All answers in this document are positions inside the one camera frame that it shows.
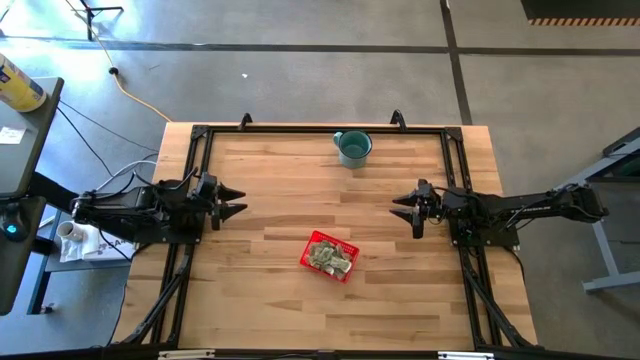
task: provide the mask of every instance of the yellow container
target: yellow container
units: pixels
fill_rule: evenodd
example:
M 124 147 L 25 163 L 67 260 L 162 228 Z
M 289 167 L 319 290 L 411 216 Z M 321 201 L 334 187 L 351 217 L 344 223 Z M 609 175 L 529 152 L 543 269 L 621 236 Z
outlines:
M 44 104 L 47 93 L 9 59 L 0 54 L 0 100 L 19 112 L 33 111 Z

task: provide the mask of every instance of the mug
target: mug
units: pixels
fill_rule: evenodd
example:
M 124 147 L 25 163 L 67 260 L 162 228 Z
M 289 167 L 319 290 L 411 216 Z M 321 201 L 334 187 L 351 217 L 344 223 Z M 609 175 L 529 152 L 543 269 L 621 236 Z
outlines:
M 337 132 L 333 135 L 333 142 L 340 151 L 340 163 L 349 169 L 363 167 L 373 147 L 371 137 L 358 130 Z

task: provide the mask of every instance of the concrete floor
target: concrete floor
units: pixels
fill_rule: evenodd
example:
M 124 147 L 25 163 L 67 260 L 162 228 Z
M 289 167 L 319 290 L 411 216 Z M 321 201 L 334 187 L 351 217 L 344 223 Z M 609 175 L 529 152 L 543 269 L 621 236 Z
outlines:
M 174 43 L 445 46 L 438 0 L 93 1 L 122 4 L 96 29 L 107 39 Z M 450 0 L 459 46 L 638 48 L 639 27 L 530 27 L 515 0 Z M 16 0 L 6 35 L 84 39 L 63 1 Z M 158 148 L 164 121 L 119 93 L 101 51 L 55 41 L 0 41 L 0 52 L 33 77 L 61 76 L 63 100 L 132 140 Z M 177 121 L 461 124 L 449 56 L 282 52 L 112 51 L 127 88 Z M 505 194 L 549 189 L 598 159 L 638 126 L 637 57 L 461 56 L 474 124 L 490 126 Z M 112 170 L 149 153 L 66 112 Z M 65 161 L 74 154 L 72 163 Z M 38 170 L 82 191 L 106 179 L 101 165 L 56 118 Z M 522 230 L 520 253 L 539 342 L 550 349 L 639 357 L 640 286 L 586 295 L 581 281 L 606 270 L 591 228 L 561 219 Z M 616 251 L 640 257 L 640 246 Z M 104 345 L 126 269 L 59 273 L 45 302 L 54 315 L 26 317 L 33 257 L 14 312 L 0 318 L 0 353 Z M 86 333 L 65 333 L 77 324 Z M 34 343 L 25 333 L 38 334 Z

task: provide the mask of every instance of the red basket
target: red basket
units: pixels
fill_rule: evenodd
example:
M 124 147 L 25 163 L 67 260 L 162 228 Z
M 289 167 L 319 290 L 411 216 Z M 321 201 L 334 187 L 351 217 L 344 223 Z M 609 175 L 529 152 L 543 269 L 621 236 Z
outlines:
M 332 276 L 322 270 L 316 269 L 313 266 L 309 265 L 309 263 L 307 262 L 307 255 L 309 255 L 309 247 L 311 246 L 311 244 L 313 243 L 318 243 L 318 242 L 322 242 L 323 240 L 327 240 L 328 242 L 334 244 L 334 245 L 341 245 L 342 249 L 344 250 L 344 252 L 346 252 L 347 254 L 351 255 L 351 269 L 349 270 L 349 272 L 345 275 L 344 279 L 340 280 L 335 276 Z M 300 264 L 303 266 L 308 267 L 309 269 L 315 270 L 319 273 L 322 273 L 334 280 L 340 281 L 343 284 L 346 284 L 347 281 L 349 281 L 349 278 L 351 277 L 351 273 L 353 272 L 353 268 L 354 266 L 356 266 L 356 260 L 358 259 L 358 254 L 360 253 L 360 249 L 358 249 L 357 247 L 353 246 L 353 245 L 349 245 L 346 242 L 342 241 L 342 240 L 338 240 L 335 238 L 332 238 L 331 236 L 327 235 L 327 234 L 323 234 L 320 231 L 314 231 L 311 234 L 311 238 L 309 239 L 309 241 L 307 242 L 307 246 L 304 248 L 304 252 L 302 253 L 302 257 L 300 257 Z

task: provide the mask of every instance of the wooden table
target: wooden table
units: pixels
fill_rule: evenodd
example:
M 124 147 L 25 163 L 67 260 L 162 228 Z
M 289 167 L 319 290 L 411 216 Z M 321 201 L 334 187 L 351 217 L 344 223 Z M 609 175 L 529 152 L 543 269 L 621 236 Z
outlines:
M 192 125 L 167 124 L 154 181 L 182 178 Z M 474 190 L 500 194 L 488 128 L 466 126 L 463 134 Z M 410 192 L 420 177 L 446 186 L 439 138 L 372 138 L 367 166 L 349 170 L 340 166 L 329 134 L 216 134 L 209 172 L 245 191 L 237 202 L 249 208 L 221 231 L 211 231 L 207 221 L 180 348 L 473 348 L 448 227 L 425 225 L 424 238 L 415 240 L 409 225 L 388 211 L 391 199 Z M 299 265 L 313 230 L 360 248 L 348 284 Z M 131 333 L 156 300 L 166 253 L 167 246 L 153 245 L 134 259 L 114 340 Z M 535 343 L 517 262 L 501 248 L 488 248 L 487 257 L 496 301 Z M 483 307 L 480 313 L 488 338 Z

